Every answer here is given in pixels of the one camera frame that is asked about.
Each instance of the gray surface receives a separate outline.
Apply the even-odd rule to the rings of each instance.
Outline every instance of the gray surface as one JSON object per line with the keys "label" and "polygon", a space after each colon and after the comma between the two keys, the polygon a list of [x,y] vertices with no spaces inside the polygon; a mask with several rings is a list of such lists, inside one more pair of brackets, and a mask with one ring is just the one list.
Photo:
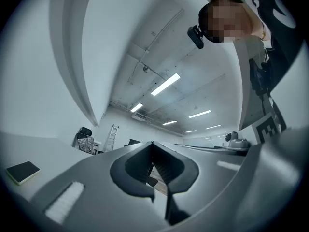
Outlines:
{"label": "gray surface", "polygon": [[245,139],[232,139],[229,148],[249,148],[249,142]]}
{"label": "gray surface", "polygon": [[242,152],[247,152],[250,149],[250,147],[248,147],[248,148],[232,148],[232,147],[224,147],[224,146],[222,146],[221,148],[226,149],[226,150],[242,151]]}
{"label": "gray surface", "polygon": [[[1,176],[10,190],[26,200],[30,200],[48,181],[91,156],[56,138],[26,137],[3,132],[0,132],[0,146]],[[18,186],[8,177],[5,169],[26,161],[40,168],[40,172]]]}
{"label": "gray surface", "polygon": [[173,195],[178,208],[186,211],[190,215],[196,213],[211,202],[236,174],[234,170],[218,166],[217,162],[224,161],[241,165],[245,159],[244,156],[199,151],[169,143],[161,144],[191,158],[198,165],[200,174],[191,188],[185,193]]}
{"label": "gray surface", "polygon": [[67,229],[76,232],[157,231],[168,227],[150,198],[127,195],[110,176],[116,159],[142,145],[144,143],[84,159],[45,185],[31,203],[43,211],[71,181],[78,181],[85,189],[64,221]]}
{"label": "gray surface", "polygon": [[235,152],[235,150],[226,149],[226,147],[210,148],[210,147],[197,147],[197,146],[178,145],[178,144],[175,144],[175,145],[185,147],[185,148],[189,148],[189,149],[211,152],[211,153],[220,153],[220,154],[226,154],[226,155],[236,155],[237,154],[237,152]]}
{"label": "gray surface", "polygon": [[261,231],[295,194],[309,160],[309,128],[255,145],[232,181],[200,212],[169,231]]}

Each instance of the concrete ceiling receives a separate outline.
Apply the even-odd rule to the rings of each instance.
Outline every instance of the concrete ceiling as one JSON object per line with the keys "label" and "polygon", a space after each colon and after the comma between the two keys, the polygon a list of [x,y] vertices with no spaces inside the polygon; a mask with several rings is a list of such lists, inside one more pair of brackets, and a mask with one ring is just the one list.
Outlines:
{"label": "concrete ceiling", "polygon": [[[236,127],[239,101],[235,99],[237,90],[228,53],[220,44],[209,42],[202,50],[197,49],[187,36],[187,29],[194,24],[196,21],[174,0],[159,1],[131,41],[114,84],[111,104],[131,109],[143,103],[139,113],[161,125],[177,120],[164,128],[180,134],[204,131],[218,124]],[[144,72],[145,65],[156,73]],[[151,95],[175,73],[181,77],[177,82]],[[189,118],[206,110],[211,113]]]}

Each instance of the ladder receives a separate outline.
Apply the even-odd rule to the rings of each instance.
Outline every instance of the ladder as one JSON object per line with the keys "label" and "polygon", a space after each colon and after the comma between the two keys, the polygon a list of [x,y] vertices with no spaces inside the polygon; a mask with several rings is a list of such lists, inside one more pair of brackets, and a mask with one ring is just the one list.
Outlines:
{"label": "ladder", "polygon": [[118,129],[119,129],[119,126],[114,127],[114,125],[112,125],[110,135],[104,145],[104,152],[112,151],[114,149],[114,144],[115,144],[115,139],[116,139]]}

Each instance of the white wall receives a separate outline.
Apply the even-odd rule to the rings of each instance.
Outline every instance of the white wall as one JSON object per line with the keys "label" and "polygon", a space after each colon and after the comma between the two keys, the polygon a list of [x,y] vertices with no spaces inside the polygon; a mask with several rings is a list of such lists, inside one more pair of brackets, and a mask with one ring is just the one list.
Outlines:
{"label": "white wall", "polygon": [[49,31],[50,0],[24,0],[1,35],[0,130],[71,144],[92,124],[59,73]]}
{"label": "white wall", "polygon": [[199,138],[190,138],[190,139],[184,139],[183,144],[184,145],[190,145],[190,146],[199,146],[199,147],[214,147],[214,146],[228,146],[229,142],[225,140],[225,137],[218,137],[222,134],[216,134],[212,136],[206,136],[206,137],[199,137]]}
{"label": "white wall", "polygon": [[114,149],[122,148],[129,143],[130,138],[140,142],[147,141],[164,141],[171,144],[182,144],[182,137],[170,134],[157,129],[143,122],[139,122],[131,118],[132,114],[120,111],[116,108],[109,107],[106,115],[101,120],[100,126],[93,130],[93,137],[95,140],[102,142],[100,150],[104,147],[111,127],[119,126],[117,132]]}
{"label": "white wall", "polygon": [[288,128],[309,125],[309,48],[302,44],[289,71],[270,93]]}
{"label": "white wall", "polygon": [[89,0],[82,57],[88,96],[97,121],[108,103],[119,65],[135,30],[157,0]]}
{"label": "white wall", "polygon": [[222,134],[229,133],[233,130],[234,130],[234,127],[227,128],[227,127],[219,126],[219,127],[207,129],[202,132],[196,131],[196,132],[186,133],[183,139],[212,137],[213,135],[222,135]]}
{"label": "white wall", "polygon": [[[51,13],[63,8],[56,6],[51,10],[55,5],[51,0],[23,0],[1,35],[0,130],[26,136],[56,137],[72,144],[80,127],[93,129],[107,108],[127,45],[154,2],[89,0],[84,22],[76,14],[70,15],[72,21],[84,23],[79,27],[83,29],[79,31],[83,34],[80,49],[71,49],[73,57],[80,51],[83,61],[82,69],[73,68],[84,71],[85,87],[80,88],[82,93],[88,92],[88,97],[83,94],[82,104],[73,90],[74,85],[67,82],[68,60],[59,52],[65,48],[61,45],[61,34],[57,39],[53,34],[55,30],[61,32],[61,28],[53,28],[50,23]],[[59,15],[58,25],[61,26],[60,11]],[[77,58],[72,60],[77,65]],[[91,114],[95,117],[92,123],[89,121]]]}

